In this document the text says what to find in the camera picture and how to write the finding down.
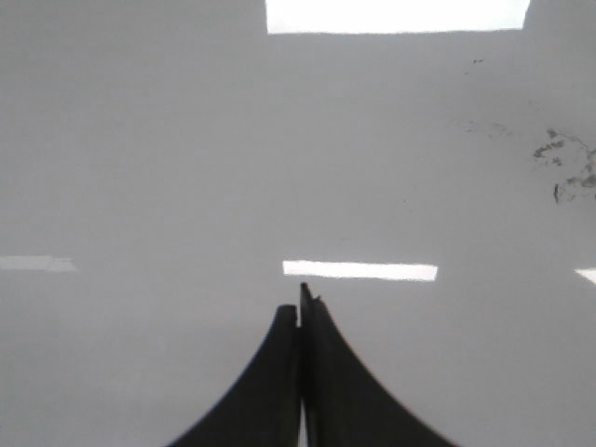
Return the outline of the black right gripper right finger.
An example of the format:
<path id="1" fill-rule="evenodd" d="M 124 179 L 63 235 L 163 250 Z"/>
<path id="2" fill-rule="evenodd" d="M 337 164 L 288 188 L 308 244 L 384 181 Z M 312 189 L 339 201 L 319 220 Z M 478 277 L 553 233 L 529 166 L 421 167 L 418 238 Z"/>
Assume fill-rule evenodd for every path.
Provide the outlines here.
<path id="1" fill-rule="evenodd" d="M 367 370 L 328 307 L 301 284 L 303 402 L 310 446 L 445 446 Z"/>

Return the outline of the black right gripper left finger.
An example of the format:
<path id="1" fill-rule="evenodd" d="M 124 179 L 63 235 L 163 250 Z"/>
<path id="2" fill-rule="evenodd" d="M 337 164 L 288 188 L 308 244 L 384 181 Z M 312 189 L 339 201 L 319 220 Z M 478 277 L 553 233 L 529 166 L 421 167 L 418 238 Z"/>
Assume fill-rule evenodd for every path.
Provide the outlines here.
<path id="1" fill-rule="evenodd" d="M 177 446 L 296 446 L 301 424 L 300 333 L 294 305 L 276 309 L 251 361 Z"/>

